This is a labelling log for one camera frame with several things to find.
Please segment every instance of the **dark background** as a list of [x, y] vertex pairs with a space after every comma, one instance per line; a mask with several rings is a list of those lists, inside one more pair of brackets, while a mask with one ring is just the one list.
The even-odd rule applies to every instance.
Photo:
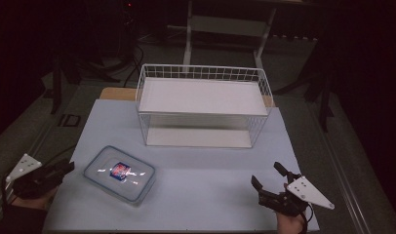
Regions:
[[[165, 34], [167, 23], [185, 25], [185, 2], [142, 1], [136, 20]], [[299, 22], [310, 27], [310, 34], [304, 36], [319, 37], [303, 72], [336, 71], [332, 89], [396, 211], [396, 1], [358, 0], [346, 7], [348, 10], [335, 14], [326, 12], [324, 17], [332, 17], [325, 30], [323, 23], [309, 18], [306, 11], [282, 8], [272, 32], [289, 39], [303, 36], [306, 31], [295, 30]], [[115, 10], [111, 8], [111, 15], [116, 16]], [[101, 28], [109, 28], [121, 18], [96, 25], [102, 22], [106, 25]], [[94, 60], [102, 49], [115, 50], [113, 43], [119, 33], [110, 32], [115, 36], [99, 44], [97, 30], [84, 1], [0, 1], [0, 134], [44, 93], [40, 78], [53, 69], [54, 49]]]

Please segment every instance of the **object in tray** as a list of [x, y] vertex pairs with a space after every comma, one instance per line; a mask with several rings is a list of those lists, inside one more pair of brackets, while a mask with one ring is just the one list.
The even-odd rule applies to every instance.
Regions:
[[106, 146], [84, 172], [98, 187], [131, 204], [139, 204], [155, 181], [155, 169], [113, 146]]

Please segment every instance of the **robotic arm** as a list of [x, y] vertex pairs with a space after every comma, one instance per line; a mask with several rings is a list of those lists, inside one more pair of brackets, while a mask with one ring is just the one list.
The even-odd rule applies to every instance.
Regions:
[[262, 184], [253, 175], [251, 183], [258, 192], [258, 203], [261, 206], [267, 207], [275, 212], [287, 216], [301, 215], [304, 219], [303, 230], [301, 233], [306, 233], [308, 220], [305, 217], [304, 211], [313, 203], [328, 209], [334, 209], [329, 200], [311, 184], [303, 175], [295, 175], [287, 171], [280, 163], [274, 163], [274, 168], [281, 174], [287, 177], [288, 185], [285, 192], [274, 194], [262, 189]]

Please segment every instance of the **metal stand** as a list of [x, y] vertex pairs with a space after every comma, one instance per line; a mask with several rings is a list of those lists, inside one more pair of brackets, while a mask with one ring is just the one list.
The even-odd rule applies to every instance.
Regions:
[[188, 2], [188, 19], [186, 26], [186, 46], [183, 55], [183, 64], [191, 63], [192, 54], [192, 31], [204, 31], [214, 33], [224, 33], [243, 36], [260, 37], [260, 43], [257, 50], [254, 51], [256, 67], [262, 69], [261, 55], [268, 39], [271, 24], [274, 20], [276, 8], [271, 9], [267, 22], [243, 19], [225, 19], [196, 16], [192, 14], [192, 0]]

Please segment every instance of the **human hand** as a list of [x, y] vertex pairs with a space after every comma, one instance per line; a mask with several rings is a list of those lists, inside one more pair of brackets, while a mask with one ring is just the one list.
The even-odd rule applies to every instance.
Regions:
[[55, 197], [57, 191], [58, 187], [55, 187], [54, 189], [50, 190], [45, 195], [37, 199], [22, 199], [20, 197], [15, 197], [12, 205], [23, 208], [47, 210], [47, 205], [49, 204], [50, 199]]
[[304, 220], [300, 214], [293, 217], [276, 213], [276, 216], [277, 232], [279, 234], [298, 234], [302, 231]]

